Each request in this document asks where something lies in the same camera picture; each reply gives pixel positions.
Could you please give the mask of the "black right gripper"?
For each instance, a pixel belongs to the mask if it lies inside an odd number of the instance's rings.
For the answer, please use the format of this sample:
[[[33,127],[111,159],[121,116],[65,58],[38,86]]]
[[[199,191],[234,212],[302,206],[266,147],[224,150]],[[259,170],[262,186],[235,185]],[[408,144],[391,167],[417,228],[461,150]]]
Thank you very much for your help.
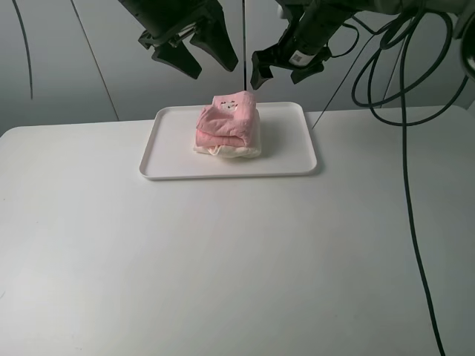
[[[322,72],[325,61],[331,57],[331,51],[324,48],[332,36],[333,32],[324,28],[300,33],[285,31],[276,44],[252,54],[252,89],[258,90],[274,78],[271,67],[291,70],[294,85]]]

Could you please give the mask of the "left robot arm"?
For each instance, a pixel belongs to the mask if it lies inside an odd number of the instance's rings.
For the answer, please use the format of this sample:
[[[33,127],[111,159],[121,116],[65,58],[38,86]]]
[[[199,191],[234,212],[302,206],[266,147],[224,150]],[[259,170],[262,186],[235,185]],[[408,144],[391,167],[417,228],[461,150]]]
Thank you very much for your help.
[[[218,1],[122,0],[120,4],[145,28],[138,42],[154,48],[152,59],[197,79],[202,71],[183,43],[200,48],[232,72],[238,57]]]

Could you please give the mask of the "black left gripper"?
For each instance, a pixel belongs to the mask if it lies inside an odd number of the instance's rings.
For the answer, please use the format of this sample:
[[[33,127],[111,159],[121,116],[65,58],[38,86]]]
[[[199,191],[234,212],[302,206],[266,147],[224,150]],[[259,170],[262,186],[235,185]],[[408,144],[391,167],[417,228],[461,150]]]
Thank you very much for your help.
[[[138,42],[152,59],[197,79],[202,67],[183,43],[181,33],[194,30],[190,43],[232,72],[238,57],[224,24],[222,7],[138,7],[137,21],[145,28]]]

